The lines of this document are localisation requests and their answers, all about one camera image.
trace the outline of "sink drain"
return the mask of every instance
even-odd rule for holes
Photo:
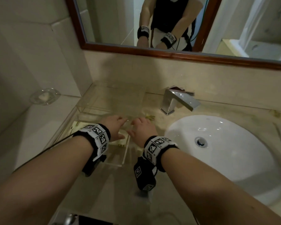
[[[195,143],[201,148],[207,147],[207,141],[203,137],[197,137],[195,138]]]

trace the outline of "marble countertop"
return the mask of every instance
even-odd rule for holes
[[[141,111],[142,116],[155,116],[158,134],[164,135],[165,130],[182,117],[218,116],[253,133],[281,163],[281,112],[200,101],[201,106],[194,112],[182,107],[165,116],[159,110],[161,101],[162,95],[146,94]],[[149,195],[139,195],[133,166],[140,154],[131,142],[122,167],[101,163],[89,178],[81,174],[59,208],[120,225],[196,224],[166,173],[158,172],[157,186]],[[270,207],[281,216],[281,199]]]

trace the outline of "person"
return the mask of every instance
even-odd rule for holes
[[[110,141],[115,141],[124,138],[118,132],[126,121],[115,115],[100,124],[109,130]],[[144,117],[132,125],[128,134],[140,147],[158,135]],[[0,185],[0,224],[48,224],[93,150],[87,137],[74,136],[11,174]],[[268,207],[178,148],[165,151],[161,165],[200,224],[281,224],[281,217]]]
[[[140,15],[140,28],[148,27],[153,15],[152,47],[192,51],[191,39],[195,32],[196,18],[205,3],[206,0],[145,0]],[[167,33],[175,37],[170,44],[164,40]],[[149,34],[138,34],[138,38],[138,47],[149,47]]]

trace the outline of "wooden mirror frame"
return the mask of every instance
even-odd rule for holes
[[[205,38],[208,36],[214,18],[217,14],[222,0],[210,0],[209,5],[206,8],[208,14],[205,15],[201,29],[199,30],[196,43],[194,45],[194,51],[202,51],[205,45]],[[169,51],[169,50],[157,50],[157,49],[142,49],[138,47],[123,46],[116,44],[103,44],[88,42],[83,30],[83,25],[79,16],[79,9],[76,0],[66,0],[68,10],[73,22],[74,29],[79,41],[79,45],[83,50],[101,51],[109,53],[120,53],[130,55],[141,55],[155,58],[167,58],[174,60],[186,60],[201,63],[221,64],[221,65],[233,65],[248,68],[263,68],[281,70],[281,61],[271,61],[262,59],[249,59],[246,57],[233,57],[216,54],[203,54],[196,52],[184,52],[184,51]]]

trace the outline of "sink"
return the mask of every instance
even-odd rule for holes
[[[281,198],[281,165],[258,138],[239,125],[219,117],[194,115],[173,123],[165,136],[263,204],[271,205]]]

